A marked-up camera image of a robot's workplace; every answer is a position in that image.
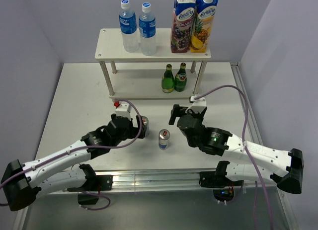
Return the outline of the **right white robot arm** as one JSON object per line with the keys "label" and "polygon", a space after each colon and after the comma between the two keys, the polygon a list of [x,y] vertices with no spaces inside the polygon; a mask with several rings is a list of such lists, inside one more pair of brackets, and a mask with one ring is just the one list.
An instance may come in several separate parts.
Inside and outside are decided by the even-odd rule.
{"label": "right white robot arm", "polygon": [[217,165],[215,180],[220,185],[243,180],[269,180],[287,193],[301,194],[304,158],[301,150],[271,149],[243,140],[229,131],[206,127],[203,119],[207,108],[194,112],[190,107],[175,104],[169,125],[176,124],[188,145],[208,155],[223,158]]}

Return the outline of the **silver energy can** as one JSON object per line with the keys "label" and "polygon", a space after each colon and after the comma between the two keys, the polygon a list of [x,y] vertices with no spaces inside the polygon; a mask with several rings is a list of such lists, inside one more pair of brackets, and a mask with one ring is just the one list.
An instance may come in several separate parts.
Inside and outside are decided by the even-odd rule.
{"label": "silver energy can", "polygon": [[150,127],[149,127],[149,119],[146,116],[142,116],[142,122],[144,126],[144,137],[147,137],[150,133]]}
{"label": "silver energy can", "polygon": [[159,148],[165,150],[168,148],[170,140],[170,132],[167,129],[162,129],[159,131]]}

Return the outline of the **Pocari Sweat bottle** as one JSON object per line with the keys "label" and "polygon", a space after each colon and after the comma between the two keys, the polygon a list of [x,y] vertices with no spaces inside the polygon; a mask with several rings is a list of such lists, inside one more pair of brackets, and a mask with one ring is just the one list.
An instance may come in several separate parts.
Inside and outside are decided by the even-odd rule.
{"label": "Pocari Sweat bottle", "polygon": [[138,50],[137,20],[129,0],[121,0],[119,24],[125,51],[132,53]]}
{"label": "Pocari Sweat bottle", "polygon": [[156,45],[156,17],[152,13],[149,2],[142,4],[142,13],[139,16],[139,32],[141,37],[141,52],[152,56],[157,51]]}

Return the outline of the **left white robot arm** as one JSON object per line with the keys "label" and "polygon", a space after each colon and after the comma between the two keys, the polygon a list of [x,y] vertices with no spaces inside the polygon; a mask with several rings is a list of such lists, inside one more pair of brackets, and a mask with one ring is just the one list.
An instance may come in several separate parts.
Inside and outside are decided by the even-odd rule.
{"label": "left white robot arm", "polygon": [[112,114],[108,125],[88,132],[61,151],[26,163],[17,159],[10,162],[0,181],[6,205],[11,211],[18,211],[43,195],[62,189],[97,190],[96,173],[86,161],[118,149],[127,139],[143,139],[147,127],[141,117],[136,120],[138,125],[134,127],[132,119]]}

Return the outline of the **green glass bottle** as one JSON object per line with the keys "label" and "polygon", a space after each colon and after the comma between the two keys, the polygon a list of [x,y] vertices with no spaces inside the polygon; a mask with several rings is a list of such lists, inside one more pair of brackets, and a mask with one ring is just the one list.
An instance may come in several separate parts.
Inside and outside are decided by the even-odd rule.
{"label": "green glass bottle", "polygon": [[180,64],[180,69],[174,78],[174,89],[177,92],[185,90],[187,84],[186,63]]}
{"label": "green glass bottle", "polygon": [[161,88],[162,88],[162,91],[165,93],[170,93],[174,89],[174,77],[172,73],[171,64],[166,65],[166,70],[161,79]]}

